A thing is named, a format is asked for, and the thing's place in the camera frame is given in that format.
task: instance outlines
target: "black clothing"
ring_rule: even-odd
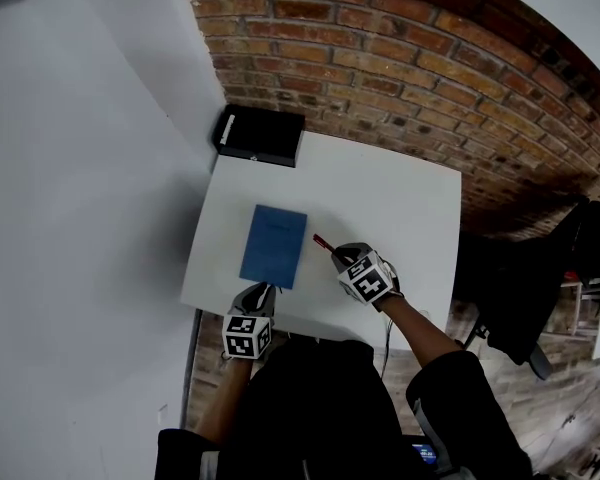
[[[427,365],[407,399],[439,458],[477,480],[531,478],[473,354],[454,352]],[[200,469],[203,452],[218,450],[213,443],[174,429],[160,432],[158,444],[156,480],[213,477]],[[218,480],[439,478],[402,438],[373,349],[355,341],[291,339],[274,351],[247,388],[227,446],[204,455],[203,471],[217,461]]]

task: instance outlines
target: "white table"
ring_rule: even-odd
[[[219,315],[253,284],[240,279],[257,204],[308,215],[293,290],[278,292],[275,328],[383,347],[386,317],[336,281],[334,246],[367,242],[393,263],[407,299],[445,328],[458,250],[460,173],[381,148],[304,132],[295,169],[218,157],[191,248],[182,302]],[[391,347],[408,350],[395,331]]]

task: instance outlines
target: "glove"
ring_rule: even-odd
[[[344,244],[340,247],[336,247],[335,251],[331,254],[331,261],[333,261],[334,265],[336,266],[338,274],[341,274],[342,272],[350,268],[352,265],[354,265],[356,262],[367,256],[372,251],[373,249],[369,246],[369,244],[365,244],[362,242]],[[373,306],[379,312],[379,303],[381,303],[389,297],[404,298],[404,295],[400,291],[400,280],[398,279],[398,274],[394,266],[388,261],[384,260],[379,254],[378,257],[381,261],[381,264],[379,266],[382,268],[386,276],[393,283],[393,286],[390,287],[388,292],[386,292],[384,295],[382,295],[382,297],[376,299],[373,302]],[[349,292],[348,287],[346,287],[345,285],[343,285],[343,287],[349,295],[358,300],[358,298],[354,294]]]

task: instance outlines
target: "black cash box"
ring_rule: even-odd
[[[304,116],[227,105],[213,132],[218,153],[295,167]]]

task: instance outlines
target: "blue notebook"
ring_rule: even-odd
[[[240,277],[293,288],[307,216],[257,205],[251,221]]]

